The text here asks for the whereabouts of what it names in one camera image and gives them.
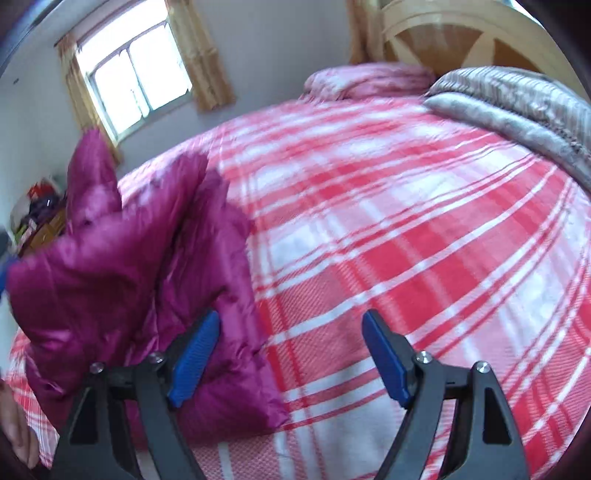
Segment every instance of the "folded pink quilt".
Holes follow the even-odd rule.
[[[405,63],[364,63],[321,70],[304,84],[303,100],[361,100],[422,95],[435,82],[433,72]]]
[[[8,274],[14,316],[29,337],[27,378],[59,430],[93,362],[141,362],[165,350],[208,307],[222,335],[179,412],[190,443],[262,434],[287,418],[261,348],[245,242],[251,227],[226,202],[207,157],[177,151],[122,209],[112,158],[85,135],[68,173],[68,233]],[[139,414],[129,409],[141,439]]]

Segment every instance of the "plaid bedsheet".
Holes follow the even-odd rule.
[[[591,204],[568,175],[410,98],[289,102],[176,147],[191,148],[254,219],[252,280],[291,414],[270,436],[195,449],[209,479],[373,478],[404,412],[361,337],[370,307],[445,363],[489,361],[534,478],[558,460],[591,403]],[[171,158],[124,178],[124,198]],[[8,382],[49,463],[56,434],[24,376],[26,343]]]

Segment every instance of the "window sill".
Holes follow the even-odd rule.
[[[125,130],[123,133],[117,136],[117,142],[121,143],[125,141],[127,138],[131,137],[134,133],[141,130],[146,125],[149,125],[152,122],[155,122],[162,117],[168,115],[173,110],[182,107],[186,103],[193,101],[193,94],[191,92],[187,92],[184,95],[181,95],[178,98],[175,98],[171,102],[167,103],[166,105],[157,108],[153,112],[151,112],[146,118],[142,118],[137,123],[134,123],[131,127]]]

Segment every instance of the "silver screw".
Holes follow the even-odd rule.
[[[162,352],[152,352],[148,355],[148,362],[153,365],[158,365],[164,362],[164,354]]]
[[[433,361],[433,355],[431,355],[429,352],[426,352],[425,350],[423,350],[422,352],[419,352],[416,356],[417,362],[420,362],[422,364],[430,364]]]
[[[103,370],[105,370],[105,364],[103,362],[95,362],[90,366],[90,373],[93,375],[98,375]]]
[[[487,374],[488,372],[491,371],[491,365],[488,362],[477,362],[476,363],[476,369],[481,373],[481,374]]]

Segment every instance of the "purple puffer jacket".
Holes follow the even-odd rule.
[[[227,182],[206,171],[205,155],[180,152],[122,209],[112,165],[100,133],[86,134],[68,170],[67,235],[8,274],[41,408],[60,430],[93,362],[137,364],[211,306],[222,334],[181,430],[203,443],[276,429],[287,414],[261,352],[250,221],[226,202]],[[128,413],[143,443],[137,408]]]

